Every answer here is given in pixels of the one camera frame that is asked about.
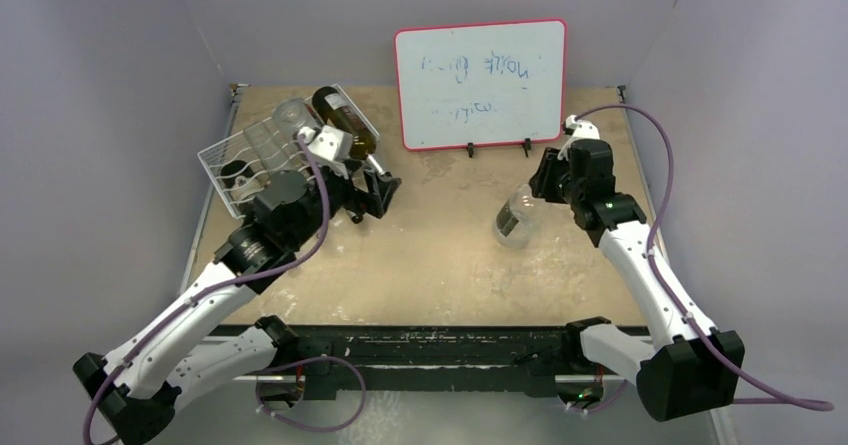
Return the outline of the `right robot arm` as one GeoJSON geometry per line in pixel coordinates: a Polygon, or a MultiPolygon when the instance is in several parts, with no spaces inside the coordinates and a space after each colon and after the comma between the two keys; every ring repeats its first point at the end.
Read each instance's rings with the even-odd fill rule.
{"type": "Polygon", "coordinates": [[[570,206],[575,223],[624,280],[644,317],[645,343],[602,320],[570,323],[564,364],[584,372],[600,364],[635,386],[646,412],[663,422],[730,405],[738,384],[732,366],[745,346],[694,304],[650,240],[636,199],[616,189],[611,146],[578,139],[566,150],[544,150],[529,181],[532,195],[570,206]]]}

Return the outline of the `dark bottle white label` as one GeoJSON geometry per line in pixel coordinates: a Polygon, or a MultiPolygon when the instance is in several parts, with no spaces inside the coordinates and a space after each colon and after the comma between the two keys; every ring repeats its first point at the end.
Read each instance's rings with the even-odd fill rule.
{"type": "Polygon", "coordinates": [[[257,181],[251,166],[243,160],[232,160],[221,169],[224,191],[234,204],[241,204],[257,190],[257,181]]]}

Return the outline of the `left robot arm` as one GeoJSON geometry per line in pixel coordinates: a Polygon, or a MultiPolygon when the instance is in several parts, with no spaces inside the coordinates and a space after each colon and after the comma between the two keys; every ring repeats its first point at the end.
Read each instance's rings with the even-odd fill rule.
{"type": "Polygon", "coordinates": [[[274,315],[214,348],[200,350],[199,344],[224,318],[314,256],[337,212],[385,215],[400,179],[371,169],[365,177],[366,187],[359,188],[325,167],[274,173],[192,285],[123,345],[74,363],[90,398],[84,442],[92,442],[93,419],[101,416],[115,441],[145,444],[188,404],[240,375],[284,374],[323,361],[323,354],[304,354],[299,336],[274,315]]]}

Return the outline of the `clear bottle silver cap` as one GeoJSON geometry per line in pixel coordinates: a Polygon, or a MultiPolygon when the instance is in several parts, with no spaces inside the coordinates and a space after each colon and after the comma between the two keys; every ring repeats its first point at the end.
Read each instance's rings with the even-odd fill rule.
{"type": "Polygon", "coordinates": [[[283,136],[296,140],[301,129],[306,127],[306,143],[317,135],[323,124],[313,108],[302,98],[294,98],[280,103],[271,114],[272,122],[283,136]]]}

